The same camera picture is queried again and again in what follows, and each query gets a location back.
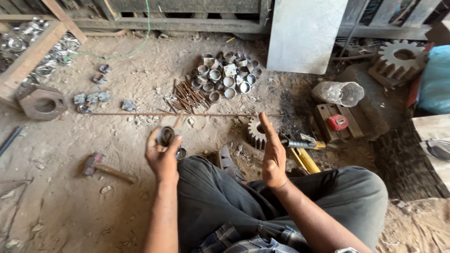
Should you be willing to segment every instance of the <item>sandal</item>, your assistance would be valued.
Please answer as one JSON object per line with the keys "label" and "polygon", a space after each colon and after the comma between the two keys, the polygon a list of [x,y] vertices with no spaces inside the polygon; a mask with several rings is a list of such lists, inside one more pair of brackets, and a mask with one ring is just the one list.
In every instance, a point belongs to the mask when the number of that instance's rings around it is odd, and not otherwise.
{"label": "sandal", "polygon": [[233,160],[231,160],[230,151],[228,147],[225,145],[222,147],[220,152],[218,153],[217,160],[219,161],[219,168],[225,171],[230,177],[232,177],[236,182],[241,183],[245,180],[245,177],[242,176],[241,171],[234,164]]}

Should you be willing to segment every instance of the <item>rusty gear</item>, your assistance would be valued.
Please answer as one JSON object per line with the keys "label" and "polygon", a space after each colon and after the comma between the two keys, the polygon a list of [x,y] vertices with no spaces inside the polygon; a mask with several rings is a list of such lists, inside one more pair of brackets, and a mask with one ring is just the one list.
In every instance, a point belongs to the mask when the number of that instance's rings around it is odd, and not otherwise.
{"label": "rusty gear", "polygon": [[247,127],[248,142],[254,148],[264,150],[266,148],[266,134],[262,129],[261,122],[257,118],[251,118]]}
{"label": "rusty gear", "polygon": [[416,42],[407,40],[385,42],[372,60],[373,68],[379,74],[397,80],[409,80],[426,66],[428,52]]}

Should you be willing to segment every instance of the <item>man's right hand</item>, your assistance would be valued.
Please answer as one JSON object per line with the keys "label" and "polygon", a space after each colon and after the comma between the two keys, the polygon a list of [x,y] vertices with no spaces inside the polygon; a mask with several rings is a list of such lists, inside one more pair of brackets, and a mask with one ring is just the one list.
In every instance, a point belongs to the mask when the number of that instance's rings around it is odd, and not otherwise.
{"label": "man's right hand", "polygon": [[267,143],[265,145],[264,159],[262,162],[262,179],[271,189],[275,190],[283,186],[287,181],[286,176],[286,151],[281,145],[277,133],[264,113],[259,113],[259,120],[265,132]]}

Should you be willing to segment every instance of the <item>black pants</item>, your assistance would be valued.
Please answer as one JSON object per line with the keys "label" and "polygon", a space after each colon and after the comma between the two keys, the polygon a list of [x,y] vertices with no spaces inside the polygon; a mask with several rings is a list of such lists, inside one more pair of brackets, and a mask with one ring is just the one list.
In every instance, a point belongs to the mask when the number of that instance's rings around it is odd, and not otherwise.
{"label": "black pants", "polygon": [[[300,231],[263,181],[237,183],[199,156],[178,163],[178,232],[181,252],[189,252],[230,221],[244,239],[277,239],[288,225]],[[387,191],[362,167],[349,166],[291,182],[362,242],[375,249],[383,230]]]}

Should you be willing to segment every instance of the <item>green wire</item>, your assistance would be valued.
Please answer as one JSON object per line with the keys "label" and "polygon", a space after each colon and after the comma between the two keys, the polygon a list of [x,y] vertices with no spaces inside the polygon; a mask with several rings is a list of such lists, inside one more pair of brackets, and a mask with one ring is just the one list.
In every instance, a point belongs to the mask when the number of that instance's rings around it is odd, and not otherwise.
{"label": "green wire", "polygon": [[145,36],[145,40],[142,42],[142,44],[140,46],[138,46],[135,50],[133,50],[133,51],[127,53],[127,54],[124,54],[122,56],[118,56],[118,57],[106,57],[106,56],[100,56],[98,54],[91,53],[89,51],[81,51],[81,52],[76,52],[76,53],[73,53],[73,54],[69,54],[66,58],[64,58],[64,64],[66,64],[67,61],[70,58],[72,58],[75,55],[79,55],[79,54],[90,54],[90,55],[93,55],[93,56],[98,57],[98,58],[103,58],[105,60],[120,60],[120,59],[127,58],[128,56],[133,55],[137,51],[141,50],[143,48],[143,46],[145,46],[145,43],[147,43],[147,38],[148,38],[148,36],[150,34],[150,8],[149,8],[149,1],[145,0],[145,3],[147,5],[147,35]]}

